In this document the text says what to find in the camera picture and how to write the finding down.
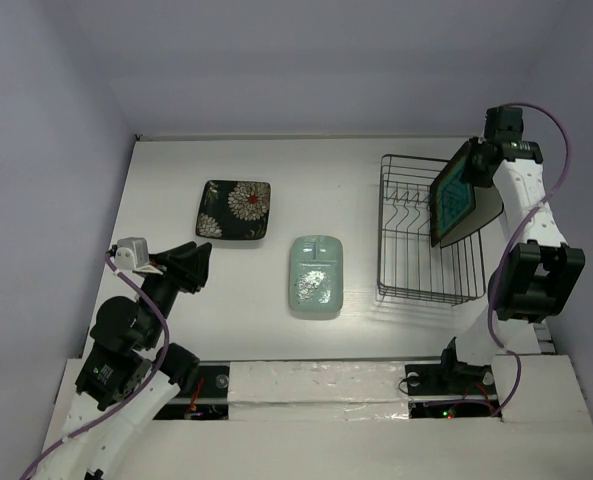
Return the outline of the white round plate black rim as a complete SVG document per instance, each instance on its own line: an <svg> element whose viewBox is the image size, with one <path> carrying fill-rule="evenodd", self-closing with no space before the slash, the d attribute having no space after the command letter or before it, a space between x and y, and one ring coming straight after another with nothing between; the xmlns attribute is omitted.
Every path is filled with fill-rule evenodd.
<svg viewBox="0 0 593 480"><path fill-rule="evenodd" d="M465 186L459 193L444 191L439 203L440 241L445 248L495 220L504 210L499 190L491 188Z"/></svg>

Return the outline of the teal green square plate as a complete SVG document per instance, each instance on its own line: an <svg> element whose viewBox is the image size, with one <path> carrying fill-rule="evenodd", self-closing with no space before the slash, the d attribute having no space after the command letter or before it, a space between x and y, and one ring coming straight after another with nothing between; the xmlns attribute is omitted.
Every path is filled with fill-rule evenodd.
<svg viewBox="0 0 593 480"><path fill-rule="evenodd" d="M462 179L471 151L467 140L430 185L430 241L446 248L468 235L466 219L476 207L475 190Z"/></svg>

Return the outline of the light blue patterned plate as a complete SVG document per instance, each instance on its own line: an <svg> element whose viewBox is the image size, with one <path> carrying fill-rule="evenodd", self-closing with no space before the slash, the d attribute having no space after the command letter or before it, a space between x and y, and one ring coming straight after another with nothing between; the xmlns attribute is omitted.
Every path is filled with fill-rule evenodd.
<svg viewBox="0 0 593 480"><path fill-rule="evenodd" d="M333 236L307 235L290 249L288 302L304 319L331 320L344 302L344 251Z"/></svg>

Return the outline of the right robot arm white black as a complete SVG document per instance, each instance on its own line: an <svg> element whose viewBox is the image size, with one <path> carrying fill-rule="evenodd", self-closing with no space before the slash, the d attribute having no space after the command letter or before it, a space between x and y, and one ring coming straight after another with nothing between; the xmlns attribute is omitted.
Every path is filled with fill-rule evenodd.
<svg viewBox="0 0 593 480"><path fill-rule="evenodd" d="M507 351L515 322L540 323L558 315L585 265L583 250L569 245L550 206L567 179L571 158L564 158L558 179L547 187L540 146L523 137L526 107L513 102L488 109L483 135L469 142L462 179L496 192L509 236L490 277L487 306L454 338L455 358L436 368L438 384L449 392L472 381L471 368L486 367Z"/></svg>

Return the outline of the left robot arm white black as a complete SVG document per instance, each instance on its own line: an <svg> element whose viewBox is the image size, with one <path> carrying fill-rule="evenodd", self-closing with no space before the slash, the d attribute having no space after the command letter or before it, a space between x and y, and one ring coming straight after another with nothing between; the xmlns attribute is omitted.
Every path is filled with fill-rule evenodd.
<svg viewBox="0 0 593 480"><path fill-rule="evenodd" d="M142 237L118 240L105 263L136 294L98 308L92 348L75 381L62 437L25 479L112 479L162 407L197 383L200 360L170 339L177 296L207 283L212 246L188 242L150 253Z"/></svg>

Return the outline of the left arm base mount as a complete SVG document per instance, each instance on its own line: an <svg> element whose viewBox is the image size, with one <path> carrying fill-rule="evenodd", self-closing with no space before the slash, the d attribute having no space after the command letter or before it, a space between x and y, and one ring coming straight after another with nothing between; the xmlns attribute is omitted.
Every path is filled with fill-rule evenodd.
<svg viewBox="0 0 593 480"><path fill-rule="evenodd" d="M202 363L191 389L168 401L154 419L159 421L227 420L229 383L229 363Z"/></svg>

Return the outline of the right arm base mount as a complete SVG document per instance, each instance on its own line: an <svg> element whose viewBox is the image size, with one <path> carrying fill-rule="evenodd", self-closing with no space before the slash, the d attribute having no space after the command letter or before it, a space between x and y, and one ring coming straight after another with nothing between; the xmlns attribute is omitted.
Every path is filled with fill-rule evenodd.
<svg viewBox="0 0 593 480"><path fill-rule="evenodd" d="M456 338L443 349L438 363L412 363L405 366L397 389L423 413L439 410L450 419L470 407L480 414L498 416L500 404L491 365L470 365L457 358Z"/></svg>

